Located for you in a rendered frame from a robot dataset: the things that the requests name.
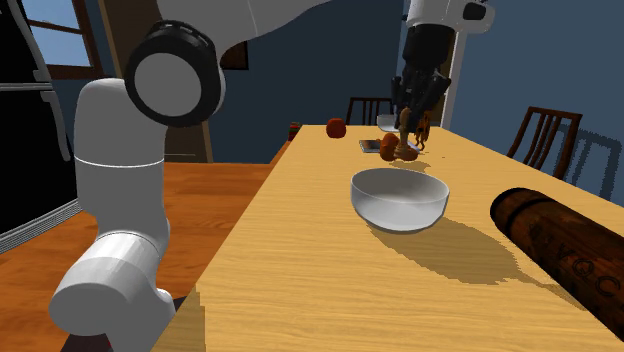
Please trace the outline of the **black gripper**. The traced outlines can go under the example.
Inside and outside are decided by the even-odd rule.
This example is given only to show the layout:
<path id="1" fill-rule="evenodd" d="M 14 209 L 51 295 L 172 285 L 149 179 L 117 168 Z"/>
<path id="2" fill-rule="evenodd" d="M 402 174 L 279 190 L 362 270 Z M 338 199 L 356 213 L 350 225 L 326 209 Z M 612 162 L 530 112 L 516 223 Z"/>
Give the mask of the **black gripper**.
<path id="1" fill-rule="evenodd" d="M 410 107 L 409 80 L 417 72 L 438 69 L 447 60 L 449 46 L 454 37 L 455 30 L 441 24 L 419 24 L 409 27 L 402 53 L 405 61 L 402 77 L 395 76 L 392 79 L 391 99 L 396 116 L 399 116 L 404 108 Z M 435 107 L 450 84 L 450 78 L 439 71 L 433 71 L 414 91 L 411 101 L 412 133 L 418 130 L 424 113 Z"/>

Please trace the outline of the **brown orange figure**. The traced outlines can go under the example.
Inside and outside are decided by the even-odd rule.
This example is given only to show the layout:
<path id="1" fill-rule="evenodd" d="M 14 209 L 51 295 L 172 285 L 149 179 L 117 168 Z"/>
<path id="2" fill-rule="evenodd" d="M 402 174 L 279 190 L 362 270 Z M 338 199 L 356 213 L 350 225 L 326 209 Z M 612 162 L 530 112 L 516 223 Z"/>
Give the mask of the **brown orange figure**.
<path id="1" fill-rule="evenodd" d="M 416 139 L 416 145 L 420 150 L 425 149 L 425 143 L 427 142 L 430 134 L 430 111 L 425 111 L 418 123 L 417 131 L 414 133 Z"/>

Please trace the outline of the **dark wooden chair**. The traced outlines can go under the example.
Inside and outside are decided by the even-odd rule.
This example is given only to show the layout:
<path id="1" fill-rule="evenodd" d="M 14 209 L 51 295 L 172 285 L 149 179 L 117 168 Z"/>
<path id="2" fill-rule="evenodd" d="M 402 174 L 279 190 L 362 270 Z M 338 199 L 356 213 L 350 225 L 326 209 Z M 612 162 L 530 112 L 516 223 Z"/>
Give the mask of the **dark wooden chair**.
<path id="1" fill-rule="evenodd" d="M 354 107 L 357 104 L 361 105 L 361 123 L 362 125 L 373 125 L 376 122 L 377 116 L 382 113 L 382 104 L 387 103 L 388 114 L 394 114 L 394 105 L 390 98 L 372 98 L 372 97 L 351 97 L 349 99 L 349 105 L 346 113 L 345 124 L 350 125 Z"/>
<path id="2" fill-rule="evenodd" d="M 507 152 L 507 156 L 509 158 L 513 158 L 515 156 L 528 129 L 531 118 L 535 114 L 539 115 L 539 119 L 529 146 L 529 150 L 522 163 L 533 167 L 536 170 L 540 170 L 549 155 L 561 122 L 564 119 L 567 119 L 570 121 L 568 132 L 564 138 L 564 146 L 561 156 L 553 172 L 553 176 L 555 178 L 563 180 L 570 165 L 574 144 L 583 115 L 580 113 L 529 106 L 516 137 Z"/>

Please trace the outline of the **tan wooden figure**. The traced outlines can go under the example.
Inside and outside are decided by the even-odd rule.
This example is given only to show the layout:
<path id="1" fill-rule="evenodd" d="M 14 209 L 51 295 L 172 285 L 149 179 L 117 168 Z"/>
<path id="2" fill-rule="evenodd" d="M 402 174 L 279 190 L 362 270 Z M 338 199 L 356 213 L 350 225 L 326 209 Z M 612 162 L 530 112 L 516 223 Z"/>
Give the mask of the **tan wooden figure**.
<path id="1" fill-rule="evenodd" d="M 394 157 L 403 161 L 414 161 L 418 158 L 419 152 L 408 144 L 408 123 L 411 110 L 405 107 L 399 114 L 399 138 L 400 141 L 395 147 Z"/>

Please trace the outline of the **orange round object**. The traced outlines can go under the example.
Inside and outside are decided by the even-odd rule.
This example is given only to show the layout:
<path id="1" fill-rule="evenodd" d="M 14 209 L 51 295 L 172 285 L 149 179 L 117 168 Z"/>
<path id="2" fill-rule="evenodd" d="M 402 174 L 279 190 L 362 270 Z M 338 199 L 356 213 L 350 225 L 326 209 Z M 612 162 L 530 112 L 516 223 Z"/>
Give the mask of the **orange round object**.
<path id="1" fill-rule="evenodd" d="M 380 157 L 384 161 L 395 160 L 395 149 L 399 143 L 400 139 L 397 135 L 393 133 L 386 133 L 384 137 L 380 140 Z"/>

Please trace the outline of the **grey tablet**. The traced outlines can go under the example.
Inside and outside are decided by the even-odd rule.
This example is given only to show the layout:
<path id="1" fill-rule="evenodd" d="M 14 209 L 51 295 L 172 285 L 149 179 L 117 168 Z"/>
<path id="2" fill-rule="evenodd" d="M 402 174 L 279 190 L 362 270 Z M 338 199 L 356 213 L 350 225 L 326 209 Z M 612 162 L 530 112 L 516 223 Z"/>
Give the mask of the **grey tablet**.
<path id="1" fill-rule="evenodd" d="M 380 140 L 360 140 L 360 147 L 363 152 L 373 153 L 380 151 Z M 416 155 L 420 153 L 420 149 L 413 145 L 411 142 L 407 143 L 406 148 L 401 147 L 401 143 L 399 143 L 395 149 L 395 154 L 397 155 Z"/>

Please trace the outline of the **large white bowl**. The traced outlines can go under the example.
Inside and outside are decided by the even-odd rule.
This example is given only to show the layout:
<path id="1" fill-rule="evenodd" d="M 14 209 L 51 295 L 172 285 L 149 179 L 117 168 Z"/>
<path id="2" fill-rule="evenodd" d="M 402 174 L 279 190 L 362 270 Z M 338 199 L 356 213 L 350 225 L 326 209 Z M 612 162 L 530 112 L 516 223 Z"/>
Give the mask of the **large white bowl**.
<path id="1" fill-rule="evenodd" d="M 350 181 L 356 213 L 376 227 L 395 232 L 432 226 L 443 216 L 449 195 L 443 181 L 409 169 L 362 170 Z"/>

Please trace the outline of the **light wooden table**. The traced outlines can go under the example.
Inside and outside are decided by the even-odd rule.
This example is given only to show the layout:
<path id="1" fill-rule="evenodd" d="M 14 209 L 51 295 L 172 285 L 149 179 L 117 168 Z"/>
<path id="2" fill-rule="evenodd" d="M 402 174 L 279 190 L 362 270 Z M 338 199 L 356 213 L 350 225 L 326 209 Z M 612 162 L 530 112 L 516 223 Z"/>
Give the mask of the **light wooden table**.
<path id="1" fill-rule="evenodd" d="M 623 207 L 435 128 L 412 168 L 449 186 L 445 213 L 386 232 L 350 202 L 379 134 L 302 128 L 153 352 L 624 352 L 489 215 L 526 187 L 624 235 Z"/>

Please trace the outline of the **dark brown wooden cylinder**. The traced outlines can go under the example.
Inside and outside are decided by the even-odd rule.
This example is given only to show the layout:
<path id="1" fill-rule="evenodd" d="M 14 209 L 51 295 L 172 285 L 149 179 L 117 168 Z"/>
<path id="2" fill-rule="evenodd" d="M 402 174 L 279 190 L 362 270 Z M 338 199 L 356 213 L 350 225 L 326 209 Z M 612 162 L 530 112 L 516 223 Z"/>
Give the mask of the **dark brown wooden cylinder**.
<path id="1" fill-rule="evenodd" d="M 498 230 L 624 342 L 624 237 L 553 198 L 511 188 L 490 206 Z"/>

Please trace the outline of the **brown framed window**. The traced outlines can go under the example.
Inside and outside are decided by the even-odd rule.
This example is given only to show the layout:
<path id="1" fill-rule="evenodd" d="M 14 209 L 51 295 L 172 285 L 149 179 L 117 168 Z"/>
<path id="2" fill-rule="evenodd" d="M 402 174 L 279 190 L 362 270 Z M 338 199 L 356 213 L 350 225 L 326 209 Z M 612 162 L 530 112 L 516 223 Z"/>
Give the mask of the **brown framed window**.
<path id="1" fill-rule="evenodd" d="M 85 0 L 21 0 L 27 24 L 55 80 L 103 76 Z"/>

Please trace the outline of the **black refrigerator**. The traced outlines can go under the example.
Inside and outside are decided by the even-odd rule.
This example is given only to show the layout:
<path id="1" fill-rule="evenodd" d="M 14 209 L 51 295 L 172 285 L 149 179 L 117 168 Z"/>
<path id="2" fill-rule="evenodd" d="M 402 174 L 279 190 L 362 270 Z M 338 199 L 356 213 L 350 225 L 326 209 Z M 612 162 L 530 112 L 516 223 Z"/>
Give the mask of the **black refrigerator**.
<path id="1" fill-rule="evenodd" d="M 0 0 L 0 254 L 80 211 L 51 76 L 21 0 Z"/>

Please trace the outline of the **dark wall picture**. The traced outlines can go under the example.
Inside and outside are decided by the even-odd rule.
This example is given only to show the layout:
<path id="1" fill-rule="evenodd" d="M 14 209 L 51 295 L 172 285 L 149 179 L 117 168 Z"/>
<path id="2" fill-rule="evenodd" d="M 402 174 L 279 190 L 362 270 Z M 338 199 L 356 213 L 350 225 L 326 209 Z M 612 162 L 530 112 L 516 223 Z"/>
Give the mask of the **dark wall picture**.
<path id="1" fill-rule="evenodd" d="M 228 49 L 220 59 L 223 70 L 248 70 L 248 42 L 243 41 Z"/>

